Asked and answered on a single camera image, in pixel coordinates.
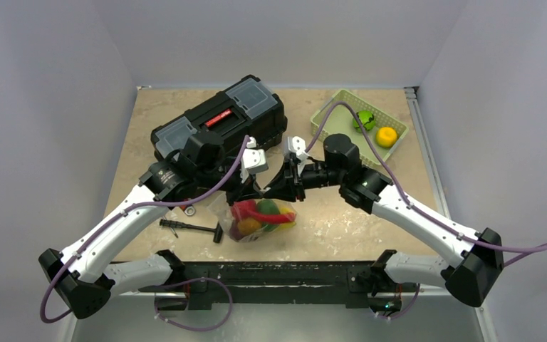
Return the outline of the red toy apple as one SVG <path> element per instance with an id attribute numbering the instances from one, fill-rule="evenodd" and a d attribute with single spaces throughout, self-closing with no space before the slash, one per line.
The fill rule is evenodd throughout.
<path id="1" fill-rule="evenodd" d="M 236 221 L 241 221 L 254 216 L 256 212 L 256 201 L 254 199 L 248 199 L 240 202 L 235 202 L 230 207 L 232 217 Z"/>

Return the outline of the yellow toy banana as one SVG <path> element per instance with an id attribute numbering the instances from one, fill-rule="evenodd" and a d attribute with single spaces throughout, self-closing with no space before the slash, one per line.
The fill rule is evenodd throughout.
<path id="1" fill-rule="evenodd" d="M 288 221 L 278 225 L 279 229 L 289 229 L 296 225 L 296 211 L 294 208 L 287 205 L 279 206 L 280 214 L 282 214 Z"/>

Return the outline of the green toy pepper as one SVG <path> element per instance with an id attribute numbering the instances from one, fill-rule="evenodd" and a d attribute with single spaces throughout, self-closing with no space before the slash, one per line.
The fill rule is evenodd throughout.
<path id="1" fill-rule="evenodd" d="M 278 215 L 280 210 L 278 205 L 272 199 L 262 199 L 256 204 L 257 212 L 267 215 Z M 272 232 L 278 227 L 277 224 L 263 223 L 262 228 L 265 232 Z"/>

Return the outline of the red toy chili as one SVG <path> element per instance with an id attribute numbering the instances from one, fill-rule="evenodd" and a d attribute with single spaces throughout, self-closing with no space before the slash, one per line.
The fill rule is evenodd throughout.
<path id="1" fill-rule="evenodd" d="M 253 218 L 260 222 L 271 223 L 271 224 L 282 224 L 288 221 L 282 214 L 267 215 L 267 214 L 261 214 L 259 212 L 255 212 Z"/>

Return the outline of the clear zip top bag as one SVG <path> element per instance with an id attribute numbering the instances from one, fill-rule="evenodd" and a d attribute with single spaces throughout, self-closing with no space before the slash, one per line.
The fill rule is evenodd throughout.
<path id="1" fill-rule="evenodd" d="M 234 204 L 218 196 L 207 209 L 216 216 L 225 235 L 235 242 L 255 242 L 296 225 L 297 211 L 287 202 L 247 199 Z"/>

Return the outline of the orange toy fruit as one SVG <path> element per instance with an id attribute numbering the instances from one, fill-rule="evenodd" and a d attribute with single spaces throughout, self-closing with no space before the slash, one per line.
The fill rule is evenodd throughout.
<path id="1" fill-rule="evenodd" d="M 247 217 L 247 218 L 241 219 L 240 221 L 238 221 L 237 225 L 238 225 L 239 231 L 244 236 L 249 236 L 259 231 L 260 228 L 262 227 L 262 224 L 260 223 L 260 221 L 254 219 L 253 217 Z"/>

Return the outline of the dark red toy fruit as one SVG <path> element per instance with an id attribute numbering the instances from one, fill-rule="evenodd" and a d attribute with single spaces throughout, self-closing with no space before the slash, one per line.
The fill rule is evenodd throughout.
<path id="1" fill-rule="evenodd" d="M 229 236 L 236 242 L 244 238 L 244 235 L 239 231 L 237 221 L 232 222 L 229 228 Z"/>

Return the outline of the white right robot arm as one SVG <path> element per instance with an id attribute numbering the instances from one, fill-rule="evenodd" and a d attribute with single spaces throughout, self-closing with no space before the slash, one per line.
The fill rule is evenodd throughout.
<path id="1" fill-rule="evenodd" d="M 350 206 L 385 219 L 437 253 L 413 256 L 387 250 L 371 271 L 373 284 L 388 290 L 395 284 L 444 287 L 458 301 L 480 307 L 504 270 L 500 235 L 478 232 L 440 215 L 401 192 L 395 181 L 362 164 L 358 147 L 343 134 L 324 140 L 324 159 L 309 157 L 299 137 L 286 143 L 283 166 L 267 184 L 264 197 L 303 201 L 306 190 L 338 186 Z"/>

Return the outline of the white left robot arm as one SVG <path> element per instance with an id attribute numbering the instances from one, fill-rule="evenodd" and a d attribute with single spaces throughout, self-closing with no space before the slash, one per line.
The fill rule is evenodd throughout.
<path id="1" fill-rule="evenodd" d="M 233 160 L 214 132 L 195 133 L 185 146 L 151 164 L 128 196 L 97 226 L 61 251 L 47 249 L 39 264 L 49 285 L 39 316 L 55 323 L 73 314 L 83 319 L 113 296 L 146 287 L 176 291 L 183 263 L 169 250 L 121 264 L 113 259 L 145 228 L 175 207 L 190 206 L 219 190 L 236 190 L 266 165 L 256 139 L 245 135 Z"/>

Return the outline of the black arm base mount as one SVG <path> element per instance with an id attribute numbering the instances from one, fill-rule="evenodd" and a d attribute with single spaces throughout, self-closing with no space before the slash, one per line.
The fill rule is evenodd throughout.
<path id="1" fill-rule="evenodd" d="M 164 310 L 208 310 L 213 304 L 342 305 L 395 313 L 417 291 L 414 283 L 396 284 L 376 261 L 180 261 L 172 275 L 143 292 L 180 293 L 180 304 L 159 302 Z"/>

